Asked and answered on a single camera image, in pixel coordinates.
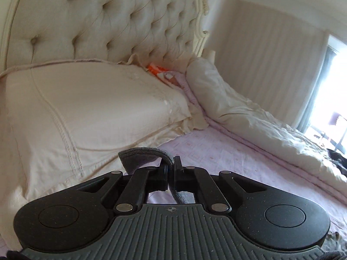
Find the grey knitted sweater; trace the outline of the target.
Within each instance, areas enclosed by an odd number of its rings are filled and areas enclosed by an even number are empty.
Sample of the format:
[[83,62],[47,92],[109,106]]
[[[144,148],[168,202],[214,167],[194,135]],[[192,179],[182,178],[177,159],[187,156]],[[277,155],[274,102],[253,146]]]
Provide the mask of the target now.
[[177,164],[178,160],[167,151],[151,148],[151,147],[135,147],[128,150],[123,150],[118,153],[118,157],[128,174],[133,174],[135,170],[151,163],[158,158],[161,159],[160,166],[167,166],[168,173],[168,188],[174,200],[178,204],[194,204],[195,199],[192,193],[185,191],[177,191],[173,187],[174,171],[182,167],[182,163]]

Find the pink patterned bed sheet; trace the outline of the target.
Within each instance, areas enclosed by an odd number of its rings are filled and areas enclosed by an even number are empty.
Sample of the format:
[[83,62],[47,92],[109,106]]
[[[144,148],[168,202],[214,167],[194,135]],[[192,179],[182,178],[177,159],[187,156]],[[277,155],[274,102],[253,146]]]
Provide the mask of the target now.
[[[205,110],[199,104],[181,73],[166,73],[164,81],[183,93],[189,104]],[[179,155],[186,165],[204,167],[215,174],[229,170],[250,179],[271,185],[315,201],[329,214],[331,228],[329,237],[342,241],[346,238],[346,195],[329,189],[323,182],[307,172],[262,150],[256,145],[231,133],[205,113],[208,128],[194,131],[162,145],[162,149]]]

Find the orange white small object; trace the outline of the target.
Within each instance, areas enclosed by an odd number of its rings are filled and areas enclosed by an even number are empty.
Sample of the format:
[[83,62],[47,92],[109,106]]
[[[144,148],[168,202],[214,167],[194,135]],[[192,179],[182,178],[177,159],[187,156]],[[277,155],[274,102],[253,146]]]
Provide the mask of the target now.
[[154,63],[148,64],[146,68],[150,74],[152,74],[160,80],[163,80],[165,78],[166,72],[168,72],[168,69],[158,66]]

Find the grey window curtain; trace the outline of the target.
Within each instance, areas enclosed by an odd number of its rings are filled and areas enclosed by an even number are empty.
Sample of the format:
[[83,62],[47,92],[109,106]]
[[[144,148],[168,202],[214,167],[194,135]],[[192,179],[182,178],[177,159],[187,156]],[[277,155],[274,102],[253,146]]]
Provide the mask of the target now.
[[316,80],[316,84],[314,86],[313,92],[310,96],[309,102],[306,106],[306,109],[302,115],[301,121],[299,122],[297,126],[297,130],[301,133],[305,133],[305,131],[309,127],[309,121],[311,118],[311,114],[313,112],[313,108],[315,105],[316,97],[318,96],[319,89],[321,87],[321,84],[324,82],[324,80],[327,78],[329,70],[332,65],[333,59],[336,57],[336,52],[328,46],[326,49],[324,61],[322,63],[320,73],[318,75],[318,78]]

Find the cream tufted headboard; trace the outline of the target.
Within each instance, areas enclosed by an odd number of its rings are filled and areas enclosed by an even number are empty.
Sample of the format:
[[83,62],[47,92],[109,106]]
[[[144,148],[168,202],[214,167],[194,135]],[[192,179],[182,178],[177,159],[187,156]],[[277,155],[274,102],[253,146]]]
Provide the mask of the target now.
[[208,0],[1,0],[1,70],[56,60],[184,65],[208,38]]

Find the dark clothes pile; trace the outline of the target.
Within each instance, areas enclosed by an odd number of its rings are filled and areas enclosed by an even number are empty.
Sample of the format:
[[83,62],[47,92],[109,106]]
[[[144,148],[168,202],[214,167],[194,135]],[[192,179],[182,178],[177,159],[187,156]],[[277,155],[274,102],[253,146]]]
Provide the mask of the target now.
[[328,154],[334,165],[340,170],[341,174],[347,177],[347,161],[344,156],[333,151],[331,149],[327,149]]

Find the cream rolled duvet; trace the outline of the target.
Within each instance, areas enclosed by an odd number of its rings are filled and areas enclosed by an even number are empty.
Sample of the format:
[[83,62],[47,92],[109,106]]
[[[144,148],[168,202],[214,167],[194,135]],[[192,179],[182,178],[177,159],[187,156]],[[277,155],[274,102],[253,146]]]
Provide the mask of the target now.
[[237,93],[223,80],[215,65],[204,58],[193,58],[187,67],[186,80],[212,120],[307,172],[329,189],[346,195],[346,177],[331,161],[327,150]]

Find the cream pillow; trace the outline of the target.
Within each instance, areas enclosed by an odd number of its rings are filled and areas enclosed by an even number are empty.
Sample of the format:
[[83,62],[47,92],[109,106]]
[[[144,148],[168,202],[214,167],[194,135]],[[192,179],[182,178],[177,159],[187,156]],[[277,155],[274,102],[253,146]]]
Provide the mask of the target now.
[[207,127],[178,88],[133,62],[51,62],[1,73],[1,237],[28,202],[112,170],[132,147]]

